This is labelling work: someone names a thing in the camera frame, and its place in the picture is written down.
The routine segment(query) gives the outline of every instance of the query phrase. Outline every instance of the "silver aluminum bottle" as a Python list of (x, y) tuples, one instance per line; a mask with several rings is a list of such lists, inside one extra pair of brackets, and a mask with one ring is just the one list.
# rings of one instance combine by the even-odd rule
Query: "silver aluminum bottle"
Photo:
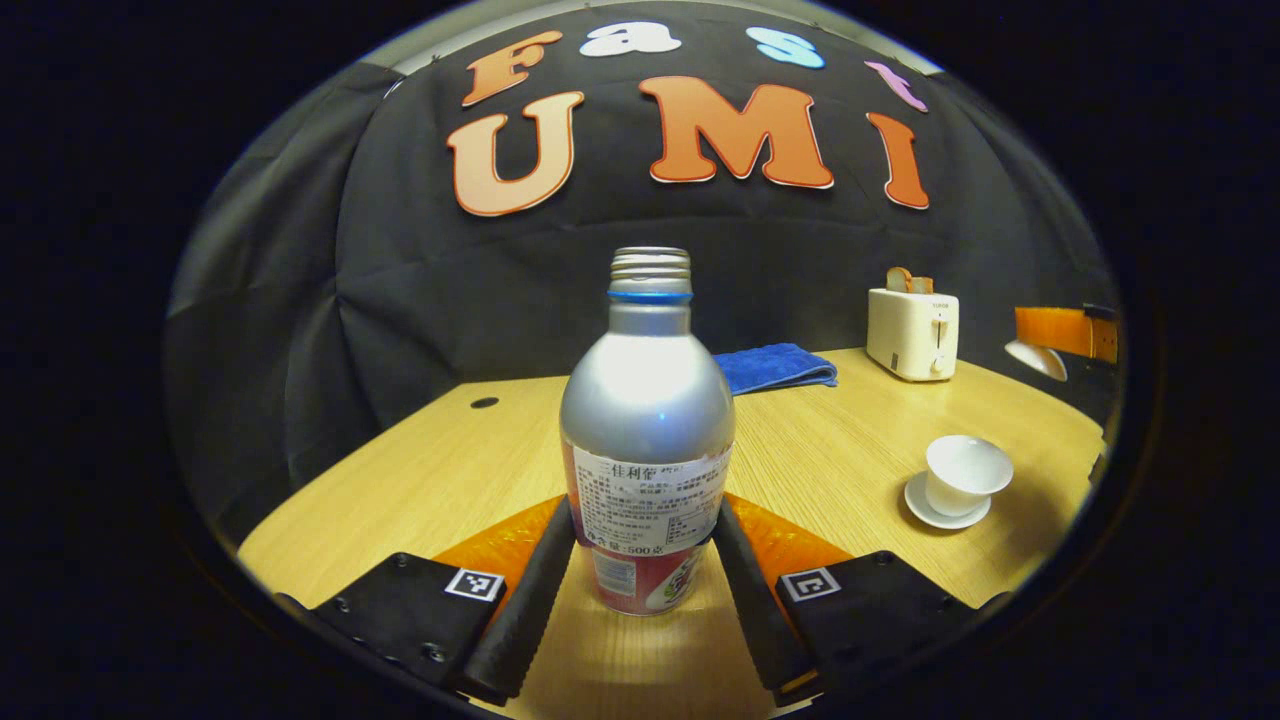
[(617, 250), (609, 329), (579, 361), (561, 402), (579, 542), (593, 557), (600, 598), (632, 615), (669, 610), (686, 596), (733, 443), (733, 398), (690, 333), (691, 299), (686, 251)]

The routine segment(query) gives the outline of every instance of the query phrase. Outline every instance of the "cup and saucer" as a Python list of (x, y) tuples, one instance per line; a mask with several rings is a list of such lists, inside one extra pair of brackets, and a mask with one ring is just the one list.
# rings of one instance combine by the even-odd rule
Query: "cup and saucer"
[(923, 523), (945, 530), (968, 528), (986, 518), (991, 496), (1014, 479), (1009, 455), (973, 436), (940, 437), (924, 457), (929, 469), (908, 480), (906, 506)]

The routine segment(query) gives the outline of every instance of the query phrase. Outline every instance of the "orange letter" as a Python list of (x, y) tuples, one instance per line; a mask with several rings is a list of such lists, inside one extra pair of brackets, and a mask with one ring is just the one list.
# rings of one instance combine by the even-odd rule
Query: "orange letter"
[(453, 149), (453, 193), (472, 215), (492, 218), (527, 210), (547, 200), (573, 169), (573, 108), (586, 96), (561, 92), (525, 105), (525, 117), (538, 128), (538, 165), (516, 181), (498, 177), (494, 164), (498, 131), (507, 115), (489, 115), (467, 123), (445, 141)]
[(513, 73), (516, 65), (531, 68), (543, 59), (543, 45), (556, 42), (564, 37), (558, 29), (535, 35), (527, 40), (521, 40), (515, 45), (508, 45), (497, 53), (480, 58), (467, 65), (475, 73), (475, 87), (462, 99), (462, 106), (470, 108), (485, 97), (498, 95), (508, 87), (515, 87), (529, 77), (529, 73)]
[(649, 168), (659, 182), (701, 182), (716, 177), (716, 163), (703, 156), (701, 133), (733, 177), (751, 174), (769, 140), (764, 177), (778, 184), (831, 187), (836, 178), (822, 164), (809, 122), (813, 97), (781, 85), (762, 85), (739, 113), (707, 82), (692, 77), (658, 77), (640, 83), (662, 113), (662, 160)]
[(928, 209), (929, 196), (920, 187), (920, 170), (915, 167), (915, 151), (911, 150), (915, 133), (911, 128), (879, 113), (867, 113), (867, 119), (881, 131), (881, 140), (884, 141), (884, 155), (888, 158), (888, 182), (884, 183), (884, 195), (899, 205), (916, 210)]

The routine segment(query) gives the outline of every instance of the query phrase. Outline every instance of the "blue towel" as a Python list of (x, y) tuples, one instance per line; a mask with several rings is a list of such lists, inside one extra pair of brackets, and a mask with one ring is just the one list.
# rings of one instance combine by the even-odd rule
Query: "blue towel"
[(790, 342), (717, 355), (733, 395), (822, 383), (836, 387), (836, 366)]

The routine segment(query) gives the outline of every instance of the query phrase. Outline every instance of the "screw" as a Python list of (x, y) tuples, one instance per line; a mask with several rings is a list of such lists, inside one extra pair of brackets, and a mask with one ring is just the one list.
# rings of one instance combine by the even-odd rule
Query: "screw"
[(444, 655), (444, 648), (435, 643), (422, 643), (422, 655), (431, 659), (433, 662), (444, 662), (449, 659)]

